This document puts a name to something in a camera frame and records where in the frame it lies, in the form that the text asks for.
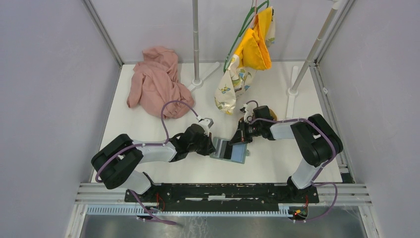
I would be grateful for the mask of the black credit card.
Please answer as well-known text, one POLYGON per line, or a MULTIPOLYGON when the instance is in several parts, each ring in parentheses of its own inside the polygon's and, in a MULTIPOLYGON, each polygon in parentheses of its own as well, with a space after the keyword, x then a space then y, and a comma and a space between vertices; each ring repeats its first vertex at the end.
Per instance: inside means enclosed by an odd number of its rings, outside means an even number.
POLYGON ((233 146, 229 145, 228 140, 220 140, 218 157, 221 159, 230 160, 232 156, 232 148, 233 146))

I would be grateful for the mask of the yellow oval tray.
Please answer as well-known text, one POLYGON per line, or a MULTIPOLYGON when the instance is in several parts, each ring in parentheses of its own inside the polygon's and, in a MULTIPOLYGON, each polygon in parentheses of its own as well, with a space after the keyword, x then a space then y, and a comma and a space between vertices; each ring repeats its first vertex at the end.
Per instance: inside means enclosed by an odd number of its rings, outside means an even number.
POLYGON ((262 111, 257 111, 257 112, 253 112, 252 115, 248 115, 247 118, 242 117, 239 119, 239 121, 243 121, 245 123, 250 123, 256 119, 268 119, 268 120, 277 120, 277 116, 274 113, 273 110, 268 110, 267 112, 262 112, 262 111))

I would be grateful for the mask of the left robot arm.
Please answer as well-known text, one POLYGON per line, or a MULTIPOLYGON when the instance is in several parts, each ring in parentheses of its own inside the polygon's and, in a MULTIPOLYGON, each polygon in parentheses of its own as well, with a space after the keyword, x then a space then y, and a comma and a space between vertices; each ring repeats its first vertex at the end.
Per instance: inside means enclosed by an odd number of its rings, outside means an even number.
POLYGON ((91 164, 96 171, 96 182, 103 183, 109 190, 122 187, 134 191, 142 201, 150 202, 156 189, 145 172, 135 170, 139 164, 172 163, 185 159, 189 153, 209 156, 213 152, 211 133, 194 123, 183 133, 163 142, 136 142, 127 134, 121 134, 100 150, 91 164))

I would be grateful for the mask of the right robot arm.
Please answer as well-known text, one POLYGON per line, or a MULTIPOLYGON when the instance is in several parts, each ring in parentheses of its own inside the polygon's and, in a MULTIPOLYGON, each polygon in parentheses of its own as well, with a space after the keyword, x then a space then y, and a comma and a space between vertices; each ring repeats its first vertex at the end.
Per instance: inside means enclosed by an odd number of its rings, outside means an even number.
POLYGON ((302 155, 297 170, 288 178, 286 196, 292 202, 299 202, 306 196, 306 188, 313 186, 321 171, 339 153, 343 143, 332 127, 320 114, 306 118, 277 120, 268 106, 257 106, 248 111, 229 141, 230 145, 248 144, 255 137, 270 141, 294 139, 302 155))

